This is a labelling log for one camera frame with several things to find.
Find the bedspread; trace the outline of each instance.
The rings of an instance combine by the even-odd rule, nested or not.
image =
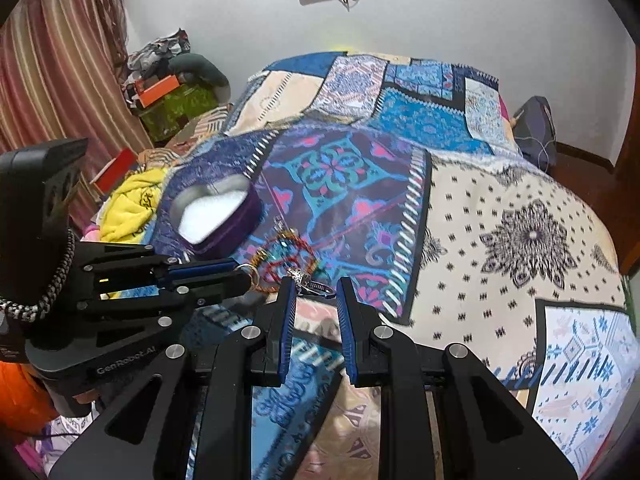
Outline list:
[[[520,156],[495,78],[399,56],[299,56],[252,76],[223,131],[172,171],[145,242],[193,257],[168,223],[172,197],[244,173],[264,219],[238,261],[284,218],[322,261],[318,279],[351,276],[417,343],[468,345],[587,471],[638,343],[606,228]],[[184,338],[199,346],[249,323],[209,306]],[[286,384],[254,391],[254,478],[377,478],[379,392],[343,378],[335,309],[299,300],[296,329]]]

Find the wooden floor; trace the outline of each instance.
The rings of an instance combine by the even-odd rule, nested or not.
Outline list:
[[[640,185],[619,182],[607,170],[558,153],[552,176],[583,199],[609,229],[623,273],[636,259],[640,242]]]

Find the baseboard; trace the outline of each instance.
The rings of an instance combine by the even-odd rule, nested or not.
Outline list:
[[[608,158],[596,155],[595,153],[586,152],[585,150],[581,150],[575,146],[569,146],[563,142],[556,142],[556,150],[558,150],[558,153],[574,156],[575,158],[581,158],[591,164],[596,164],[597,166],[604,168],[609,171],[609,173],[613,173],[613,163]]]

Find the orange fabric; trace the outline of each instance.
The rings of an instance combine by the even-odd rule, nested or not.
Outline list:
[[[57,416],[47,391],[38,386],[22,365],[0,362],[1,425],[13,434],[38,434]]]

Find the ring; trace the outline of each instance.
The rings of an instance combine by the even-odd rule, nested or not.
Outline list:
[[[252,264],[240,264],[234,270],[248,268],[251,276],[251,289],[255,290],[260,285],[260,273]]]

